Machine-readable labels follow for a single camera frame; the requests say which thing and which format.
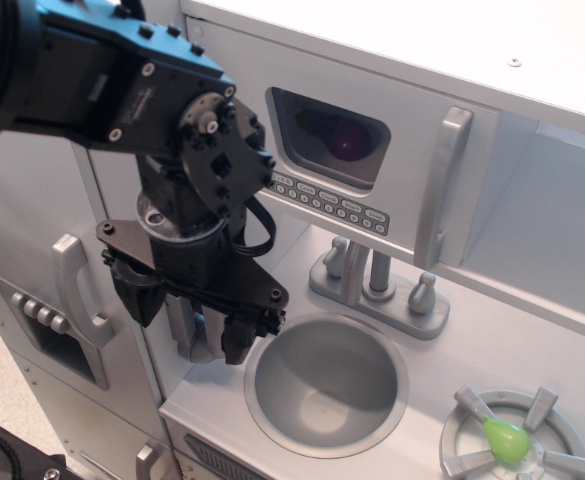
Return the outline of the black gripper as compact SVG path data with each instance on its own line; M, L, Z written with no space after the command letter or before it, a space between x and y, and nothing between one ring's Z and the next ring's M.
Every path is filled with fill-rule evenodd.
M242 364L257 337L276 335L289 294L256 260L236 252L222 232L184 243L159 240L135 221L106 220L96 235L107 249L115 291L130 317L147 328L168 294L227 316L226 364Z

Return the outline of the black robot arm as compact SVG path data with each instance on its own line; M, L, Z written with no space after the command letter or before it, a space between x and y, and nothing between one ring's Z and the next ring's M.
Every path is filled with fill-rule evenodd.
M277 334L289 299L257 263L246 218L276 225L257 193L274 183L257 116L179 28L124 1L0 1L0 132L132 154L137 217L97 226L115 290L148 326L167 296L220 315L211 355L241 364Z

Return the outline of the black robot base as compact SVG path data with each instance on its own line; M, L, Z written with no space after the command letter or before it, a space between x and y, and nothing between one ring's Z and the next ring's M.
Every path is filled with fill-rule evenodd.
M0 479L75 479L64 455L47 455L0 427Z

